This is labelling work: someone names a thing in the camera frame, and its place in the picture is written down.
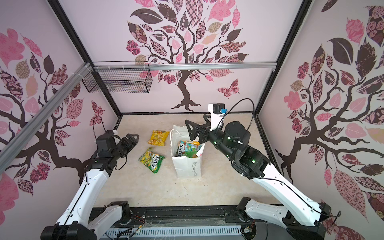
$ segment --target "black wire basket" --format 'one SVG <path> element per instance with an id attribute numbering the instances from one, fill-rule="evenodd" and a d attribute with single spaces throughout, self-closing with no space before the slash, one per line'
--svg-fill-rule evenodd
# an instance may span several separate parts
<path id="1" fill-rule="evenodd" d="M 111 93 L 149 93 L 152 76 L 148 62 L 124 62 L 134 62 L 135 65 L 95 66 L 82 80 L 88 92 L 100 93 L 105 88 Z"/>

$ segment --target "tree decal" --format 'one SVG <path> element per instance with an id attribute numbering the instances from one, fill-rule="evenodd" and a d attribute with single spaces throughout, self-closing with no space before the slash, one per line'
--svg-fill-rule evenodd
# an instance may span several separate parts
<path id="1" fill-rule="evenodd" d="M 136 0 L 136 2 L 145 8 L 134 11 L 131 14 L 132 20 L 127 21 L 134 40 L 128 40 L 126 47 L 136 56 L 136 61 L 144 59 L 150 64 L 229 63 L 242 62 L 247 56 L 239 53 L 246 42 L 235 42 L 241 33 L 241 29 L 234 29 L 240 21 L 240 12 L 234 8 L 235 0 L 228 2 L 226 0 L 172 0 L 161 3 L 154 1 L 155 4 L 144 0 Z M 181 11 L 184 2 L 185 11 Z M 209 17 L 202 19 L 203 12 L 208 9 L 210 9 Z M 137 17 L 145 24 L 133 23 L 137 21 Z M 210 19 L 215 19 L 215 22 L 206 26 Z M 153 25 L 158 23 L 162 23 L 163 27 L 155 29 Z M 229 69 L 215 69 L 207 72 L 202 70 L 151 72 L 152 76 L 157 76 L 159 82 L 164 80 L 168 84 L 175 83 L 183 93 L 183 100 L 172 109 L 184 106 L 191 112 L 193 110 L 190 106 L 201 105 L 191 100 L 186 81 L 188 79 L 191 82 L 200 81 L 203 78 L 213 81 L 213 77 L 220 78 L 230 73 Z M 232 84 L 230 88 L 218 90 L 229 97 L 238 92 L 238 80 L 235 82 L 236 84 Z"/>
<path id="2" fill-rule="evenodd" d="M 4 49 L 4 45 L 24 49 L 24 45 L 17 42 L 17 32 L 13 29 L 8 29 L 7 32 L 8 40 L 0 42 L 0 49 Z M 26 37 L 23 37 L 23 40 L 30 49 L 30 56 L 20 55 L 18 51 L 10 55 L 10 61 L 25 59 L 16 65 L 16 75 L 11 74 L 10 69 L 4 68 L 7 67 L 8 61 L 4 61 L 7 63 L 6 66 L 0 66 L 0 77 L 5 87 L 3 93 L 0 93 L 0 116 L 8 119 L 7 121 L 0 121 L 0 134 L 10 135 L 8 139 L 0 137 L 0 142 L 4 145 L 7 145 L 27 124 L 29 116 L 33 117 L 48 102 L 48 93 L 52 91 L 55 94 L 57 92 L 54 86 L 64 84 L 68 78 L 65 64 L 55 70 L 49 54 L 43 58 L 40 48 L 32 40 Z M 6 51 L 12 52 L 12 48 L 5 49 L 1 53 L 2 59 L 7 56 Z M 38 81 L 44 86 L 41 91 L 38 90 Z M 16 159 L 23 159 L 23 162 L 6 168 L 6 170 L 18 168 L 13 179 L 23 192 L 33 195 L 33 185 L 46 180 L 49 177 L 49 172 L 54 168 L 74 168 L 78 172 L 79 182 L 82 180 L 88 160 L 81 162 L 79 159 L 69 159 L 66 156 L 60 156 L 58 152 L 58 146 L 65 146 L 65 139 L 71 137 L 65 132 L 65 129 L 76 127 L 80 123 L 75 120 L 83 107 L 83 99 L 76 99 L 79 93 L 80 84 L 77 84 L 35 134 L 38 142 L 27 149 L 23 149 L 17 155 Z M 60 122 L 64 119 L 69 119 L 69 121 Z"/>
<path id="3" fill-rule="evenodd" d="M 336 1 L 328 2 L 330 6 Z M 382 23 L 384 8 L 367 8 L 369 24 L 380 20 Z M 276 152 L 283 161 L 283 174 L 286 170 L 293 182 L 291 165 L 295 162 L 298 151 L 308 146 L 308 154 L 313 155 L 314 163 L 324 165 L 327 186 L 333 182 L 340 196 L 364 218 L 367 218 L 367 198 L 367 202 L 383 220 L 384 195 L 371 193 L 370 190 L 384 190 L 382 184 L 372 178 L 382 174 L 384 166 L 368 164 L 366 159 L 357 159 L 354 156 L 357 152 L 366 152 L 384 157 L 380 149 L 372 149 L 367 145 L 372 141 L 384 144 L 384 129 L 377 128 L 377 125 L 384 123 L 384 108 L 371 109 L 373 104 L 383 101 L 384 92 L 384 74 L 379 61 L 381 54 L 378 57 L 375 51 L 376 49 L 381 53 L 384 46 L 382 35 L 372 34 L 375 29 L 368 25 L 364 27 L 360 20 L 348 19 L 346 31 L 349 40 L 330 39 L 328 42 L 332 43 L 333 54 L 326 53 L 321 45 L 310 64 L 304 62 L 299 66 L 299 80 L 290 86 L 292 91 L 284 97 L 287 107 L 292 110 L 287 118 L 292 121 L 292 130 L 295 132 L 293 147 L 288 155 L 277 149 Z M 356 53 L 354 46 L 357 44 L 359 46 Z M 339 67 L 333 68 L 334 60 Z M 349 147 L 340 147 L 339 144 L 349 144 Z M 330 164 L 332 159 L 335 169 Z M 347 227 L 335 225 L 333 230 L 339 236 L 348 233 L 355 235 L 354 239 L 363 239 Z"/>

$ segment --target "wallpaper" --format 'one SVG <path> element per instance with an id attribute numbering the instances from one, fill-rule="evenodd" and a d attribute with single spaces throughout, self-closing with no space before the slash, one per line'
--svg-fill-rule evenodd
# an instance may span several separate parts
<path id="1" fill-rule="evenodd" d="M 45 1 L 19 0 L 1 7 L 0 149 L 83 63 Z M 39 239 L 43 228 L 56 222 L 96 148 L 93 125 L 100 135 L 102 121 L 111 128 L 116 119 L 102 94 L 89 94 L 77 84 L 0 176 L 4 239 L 22 238 L 26 232 L 29 239 Z M 24 231 L 18 231 L 20 225 Z"/>
<path id="2" fill-rule="evenodd" d="M 261 112 L 287 179 L 341 210 L 326 239 L 382 232 L 383 30 L 380 1 L 316 1 Z"/>
<path id="3" fill-rule="evenodd" d="M 275 61 L 300 3 L 299 0 L 289 3 L 117 0 L 113 4 L 61 1 L 92 60 L 131 60 L 135 64 L 148 61 L 150 65 Z M 101 11 L 103 16 L 95 18 L 94 13 Z M 271 17 L 269 11 L 277 17 Z M 98 30 L 91 30 L 83 17 L 92 19 Z M 112 93 L 112 96 L 122 112 L 206 112 L 211 102 L 231 107 L 239 99 L 251 98 L 256 104 L 270 71 L 151 71 L 153 82 L 149 94 Z M 143 71 L 139 77 L 144 79 L 146 73 Z M 135 104 L 126 104 L 127 99 Z M 240 104 L 236 110 L 250 111 L 252 107 Z"/>

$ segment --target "marble-patterned surface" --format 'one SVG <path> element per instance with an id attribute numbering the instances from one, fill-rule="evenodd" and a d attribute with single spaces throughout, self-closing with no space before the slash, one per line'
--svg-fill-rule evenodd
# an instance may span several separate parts
<path id="1" fill-rule="evenodd" d="M 224 123 L 240 121 L 249 125 L 251 114 L 228 114 Z M 202 114 L 126 115 L 118 132 L 123 137 L 127 133 L 139 134 L 138 145 L 128 154 L 128 162 L 123 169 L 113 171 L 102 188 L 95 207 L 108 205 L 112 201 L 127 200 L 130 206 L 189 206 L 189 205 L 237 205 L 243 196 L 256 201 L 278 204 L 267 190 L 255 182 L 242 177 L 231 167 L 228 159 L 206 143 L 200 179 L 178 179 L 170 157 L 170 140 L 165 146 L 148 144 L 152 130 L 171 130 L 175 124 L 184 126 L 185 120 L 205 123 Z M 265 148 L 256 124 L 250 127 L 249 145 L 266 155 Z M 153 152 L 165 156 L 158 173 L 153 174 L 138 161 L 148 147 Z M 118 160 L 118 168 L 125 159 Z"/>

